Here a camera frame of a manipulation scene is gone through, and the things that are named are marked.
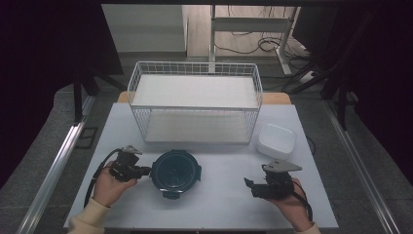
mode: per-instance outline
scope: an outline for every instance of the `white wire basket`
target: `white wire basket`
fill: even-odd
[[[128,100],[146,142],[247,144],[262,87],[251,63],[140,61]]]

